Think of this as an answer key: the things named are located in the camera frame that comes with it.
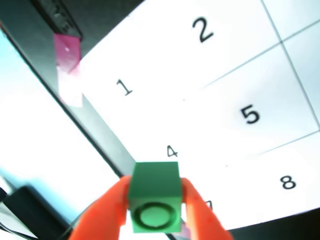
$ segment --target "printed number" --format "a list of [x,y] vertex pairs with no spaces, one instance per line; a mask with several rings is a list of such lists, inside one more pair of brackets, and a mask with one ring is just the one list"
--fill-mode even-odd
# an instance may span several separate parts
[[123,83],[120,79],[118,80],[118,82],[117,82],[116,84],[117,84],[117,85],[118,85],[118,84],[121,84],[121,85],[122,85],[122,87],[126,90],[126,94],[125,94],[126,96],[127,96],[128,94],[132,93],[132,90],[129,91],[129,90],[126,88],[126,86],[124,85],[124,83]]
[[197,18],[193,22],[192,27],[195,28],[198,22],[203,22],[203,28],[202,28],[202,31],[200,33],[200,42],[203,43],[205,40],[207,40],[208,38],[212,37],[214,35],[214,33],[211,32],[209,35],[204,36],[205,30],[206,30],[206,27],[207,27],[207,20],[203,16],[201,16],[201,17]]
[[280,178],[280,181],[283,183],[282,187],[284,189],[293,189],[297,185],[294,181],[292,181],[291,176],[283,176]]
[[212,202],[211,202],[211,200],[206,201],[206,203],[209,205],[209,207],[210,207],[210,208],[211,208],[211,210],[212,210]]
[[252,121],[250,121],[250,120],[247,121],[248,124],[254,124],[254,123],[258,122],[258,120],[260,119],[260,116],[259,116],[259,114],[258,114],[256,111],[250,111],[250,112],[246,113],[246,110],[248,110],[249,108],[252,108],[252,107],[253,107],[253,105],[251,104],[251,105],[246,106],[245,108],[242,108],[242,109],[241,109],[241,112],[242,112],[244,118],[247,118],[247,117],[249,117],[250,115],[254,115],[254,116],[255,116],[255,119],[254,119],[254,120],[252,120]]
[[167,151],[167,153],[168,153],[168,157],[171,157],[171,156],[173,156],[173,155],[175,155],[176,157],[178,157],[178,153],[175,152],[170,145],[168,145],[168,146],[166,147],[166,151]]

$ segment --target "green cube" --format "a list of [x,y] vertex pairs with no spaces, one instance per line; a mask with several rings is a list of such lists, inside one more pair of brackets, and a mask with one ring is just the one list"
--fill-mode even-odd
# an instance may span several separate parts
[[181,231],[183,193],[177,162],[137,162],[127,198],[134,233]]

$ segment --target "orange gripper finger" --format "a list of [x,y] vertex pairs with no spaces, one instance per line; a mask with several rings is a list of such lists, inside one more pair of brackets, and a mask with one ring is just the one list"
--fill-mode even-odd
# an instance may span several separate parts
[[69,240],[118,240],[126,223],[131,176],[123,176],[80,217]]
[[181,182],[182,201],[186,205],[186,225],[190,229],[191,240],[233,240],[191,182],[184,177]]

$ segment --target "grid line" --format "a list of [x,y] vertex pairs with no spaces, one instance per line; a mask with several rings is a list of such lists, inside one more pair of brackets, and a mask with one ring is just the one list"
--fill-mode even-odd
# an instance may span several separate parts
[[267,17],[268,17],[271,25],[272,25],[272,28],[273,28],[273,30],[274,30],[274,32],[275,32],[275,34],[276,34],[276,37],[277,37],[278,40],[279,40],[279,43],[280,43],[280,45],[281,45],[281,47],[282,47],[282,49],[283,49],[283,52],[284,52],[284,54],[285,54],[285,56],[286,56],[286,58],[287,58],[287,60],[288,60],[288,62],[289,62],[289,64],[290,64],[290,67],[291,67],[291,69],[292,69],[292,71],[293,71],[293,74],[295,75],[295,78],[296,78],[296,80],[298,81],[298,84],[300,85],[300,88],[301,88],[301,90],[302,90],[302,93],[303,93],[303,95],[304,95],[304,97],[305,97],[305,99],[306,99],[306,101],[307,101],[307,104],[308,104],[309,107],[310,107],[311,113],[312,113],[313,118],[314,118],[314,120],[315,120],[315,122],[316,122],[316,124],[317,124],[317,127],[318,127],[318,129],[320,130],[320,124],[319,124],[318,118],[317,118],[317,116],[316,116],[315,110],[314,110],[314,108],[312,107],[312,104],[311,104],[311,102],[310,102],[310,100],[309,100],[309,97],[308,97],[308,95],[307,95],[307,92],[306,92],[306,90],[305,90],[305,88],[304,88],[304,86],[303,86],[303,84],[302,84],[302,82],[301,82],[301,80],[300,80],[300,77],[299,77],[299,75],[298,75],[298,73],[297,73],[297,70],[295,69],[295,66],[294,66],[294,64],[293,64],[293,62],[292,62],[292,60],[291,60],[291,58],[290,58],[290,56],[289,56],[289,53],[288,53],[288,51],[287,51],[287,49],[286,49],[286,47],[285,47],[285,45],[284,45],[284,42],[283,42],[282,39],[281,39],[281,36],[280,36],[280,34],[279,34],[278,30],[277,30],[277,27],[276,27],[274,21],[273,21],[272,18],[271,18],[271,15],[270,15],[270,13],[269,13],[269,11],[268,11],[268,9],[267,9],[267,6],[266,6],[265,3],[264,3],[264,0],[261,0],[261,4],[262,4],[262,6],[263,6],[263,8],[264,8],[264,10],[265,10],[265,13],[266,13],[266,15],[267,15]]
[[280,146],[276,146],[276,147],[274,147],[274,148],[272,148],[272,149],[269,149],[269,150],[267,150],[267,151],[261,152],[261,153],[259,153],[258,155],[262,155],[262,154],[271,152],[271,151],[273,151],[273,150],[275,150],[275,149],[279,149],[279,148],[281,148],[281,147],[283,147],[283,146],[292,144],[292,143],[294,143],[294,142],[296,142],[296,141],[299,141],[299,140],[301,140],[301,139],[304,139],[304,138],[306,138],[306,137],[309,137],[309,136],[311,136],[311,135],[313,135],[313,134],[316,134],[316,133],[319,133],[319,132],[320,132],[320,130],[314,131],[314,132],[312,132],[312,133],[309,133],[309,134],[307,134],[307,135],[305,135],[305,136],[299,137],[299,138],[297,138],[297,139],[295,139],[295,140],[289,141],[289,142],[287,142],[287,143],[285,143],[285,144],[282,144],[282,145],[280,145]]
[[309,24],[308,26],[306,26],[306,27],[304,27],[304,28],[296,31],[295,33],[291,34],[290,36],[287,36],[287,37],[286,37],[285,39],[283,39],[283,40],[280,38],[279,42],[277,42],[276,44],[274,44],[274,45],[272,45],[271,47],[267,48],[266,50],[258,53],[257,55],[255,55],[254,57],[252,57],[252,58],[250,58],[249,60],[245,61],[244,63],[241,63],[239,66],[233,68],[232,70],[228,71],[227,73],[223,74],[222,76],[219,76],[219,77],[216,78],[215,80],[213,80],[213,81],[207,83],[206,85],[200,87],[199,90],[203,90],[203,89],[207,88],[208,86],[210,86],[211,84],[214,84],[214,83],[217,82],[218,80],[223,79],[223,78],[226,77],[227,75],[233,73],[234,71],[238,70],[239,68],[241,68],[241,67],[245,66],[246,64],[252,62],[253,60],[257,59],[258,57],[262,56],[263,54],[266,54],[267,52],[271,51],[271,50],[274,49],[275,47],[283,44],[285,41],[287,41],[287,40],[295,37],[296,35],[304,32],[305,30],[313,27],[313,26],[316,25],[316,24],[320,24],[320,19],[318,19],[317,21]]

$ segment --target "number 2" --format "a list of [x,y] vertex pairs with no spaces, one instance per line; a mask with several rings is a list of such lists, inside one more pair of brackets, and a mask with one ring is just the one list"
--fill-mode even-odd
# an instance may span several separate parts
[[258,120],[260,119],[260,116],[259,116],[259,114],[258,114],[256,111],[250,111],[250,112],[246,113],[246,110],[248,110],[248,109],[250,109],[250,108],[252,108],[252,107],[253,107],[253,105],[251,104],[251,105],[246,106],[246,107],[244,107],[244,108],[241,109],[241,112],[242,112],[244,118],[248,118],[250,115],[254,115],[254,116],[255,116],[255,119],[254,119],[254,120],[252,120],[252,121],[250,121],[250,120],[247,121],[248,124],[254,124],[254,123],[258,122]]
[[212,37],[214,35],[213,32],[211,32],[209,35],[205,36],[204,37],[204,33],[205,33],[205,30],[206,30],[206,27],[207,27],[207,20],[201,16],[199,18],[197,18],[194,22],[193,22],[193,25],[192,27],[196,27],[197,23],[198,22],[203,22],[203,28],[202,28],[202,31],[200,33],[200,42],[203,43],[205,40],[207,40],[208,38]]

